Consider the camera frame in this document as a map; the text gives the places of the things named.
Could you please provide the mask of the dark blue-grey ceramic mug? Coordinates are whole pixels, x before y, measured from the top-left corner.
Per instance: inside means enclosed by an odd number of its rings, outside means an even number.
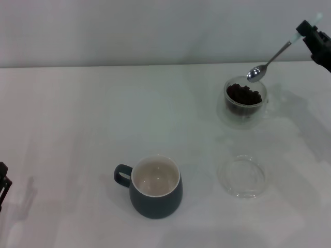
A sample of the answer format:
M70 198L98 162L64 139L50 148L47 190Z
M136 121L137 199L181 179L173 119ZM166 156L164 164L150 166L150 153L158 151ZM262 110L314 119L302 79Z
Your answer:
M183 181L178 165L170 158L155 155L134 167L118 165L114 180L129 189L135 210L149 219L163 219L174 213L183 198Z

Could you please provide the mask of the clear double-wall glass cup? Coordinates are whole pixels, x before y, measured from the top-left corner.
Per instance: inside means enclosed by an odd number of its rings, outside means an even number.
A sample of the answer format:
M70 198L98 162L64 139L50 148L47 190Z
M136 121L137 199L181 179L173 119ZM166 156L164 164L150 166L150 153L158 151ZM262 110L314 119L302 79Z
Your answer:
M251 115L239 116L233 114L226 106L227 87L233 84L239 84L241 87L248 86L252 91L258 91L262 97L262 102L257 112ZM280 87L278 85L267 87L262 81L249 83L244 76L235 76L227 80L222 86L217 99L217 115L227 126L234 129L251 129L268 118L271 118L280 108Z

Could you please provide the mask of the clear glass saucer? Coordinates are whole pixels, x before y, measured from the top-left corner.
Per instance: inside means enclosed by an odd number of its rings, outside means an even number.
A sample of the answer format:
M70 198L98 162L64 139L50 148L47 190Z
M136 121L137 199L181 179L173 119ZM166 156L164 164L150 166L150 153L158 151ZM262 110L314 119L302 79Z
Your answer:
M217 169L219 183L237 198L257 198L267 186L267 172L249 155L229 157Z

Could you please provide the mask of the metal spoon with blue handle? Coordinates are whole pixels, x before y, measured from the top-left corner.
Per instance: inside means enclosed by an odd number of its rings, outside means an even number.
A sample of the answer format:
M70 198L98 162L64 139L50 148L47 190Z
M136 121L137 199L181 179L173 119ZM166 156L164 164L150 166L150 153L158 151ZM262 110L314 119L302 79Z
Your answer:
M314 27L318 22L323 18L323 14L321 12L317 13L314 19L312 20L303 20L301 24L308 23L309 26ZM299 39L302 39L303 35L301 35L298 31L292 36L292 38L286 42L286 44L266 63L263 65L256 66L252 68L248 73L247 73L247 81L250 83L255 83L259 80L261 80L266 72L267 72L267 67L269 66L270 63L272 63L278 56L280 56L288 47L290 47L292 44L297 42Z

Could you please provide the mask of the coffee beans pile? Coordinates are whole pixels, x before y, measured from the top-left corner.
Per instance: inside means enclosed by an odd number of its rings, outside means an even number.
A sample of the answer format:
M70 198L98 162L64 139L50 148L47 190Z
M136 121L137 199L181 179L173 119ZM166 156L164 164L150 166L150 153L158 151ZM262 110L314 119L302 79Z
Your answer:
M225 103L228 109L236 115L251 115L258 111L262 102L262 97L258 91L252 91L248 86L241 87L239 84L233 84L227 87L227 96Z

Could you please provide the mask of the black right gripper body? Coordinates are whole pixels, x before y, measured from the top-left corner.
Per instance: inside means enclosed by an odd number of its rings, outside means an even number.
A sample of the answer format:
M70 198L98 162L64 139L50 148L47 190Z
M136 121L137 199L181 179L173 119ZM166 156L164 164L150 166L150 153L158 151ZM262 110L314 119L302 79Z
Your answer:
M323 44L315 52L312 52L312 60L331 72L331 43Z

